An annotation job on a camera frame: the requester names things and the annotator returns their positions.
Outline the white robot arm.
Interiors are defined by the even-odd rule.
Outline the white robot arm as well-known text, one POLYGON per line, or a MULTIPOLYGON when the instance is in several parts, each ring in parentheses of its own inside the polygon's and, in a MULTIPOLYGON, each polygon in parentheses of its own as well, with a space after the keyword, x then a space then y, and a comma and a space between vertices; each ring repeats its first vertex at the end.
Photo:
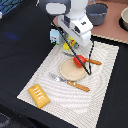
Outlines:
POLYGON ((88 0, 38 0, 43 12, 58 17, 59 26, 79 45, 85 47, 91 39, 92 23, 85 9, 88 0))

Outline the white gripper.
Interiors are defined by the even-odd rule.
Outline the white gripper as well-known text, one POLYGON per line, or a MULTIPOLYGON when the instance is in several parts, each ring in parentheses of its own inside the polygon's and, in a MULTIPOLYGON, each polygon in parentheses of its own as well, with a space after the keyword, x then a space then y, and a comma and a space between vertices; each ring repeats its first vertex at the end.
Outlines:
POLYGON ((85 47, 90 42, 93 25, 86 15, 80 19, 71 20, 69 23, 66 22, 63 15, 60 15, 58 17, 58 24, 80 46, 85 47))

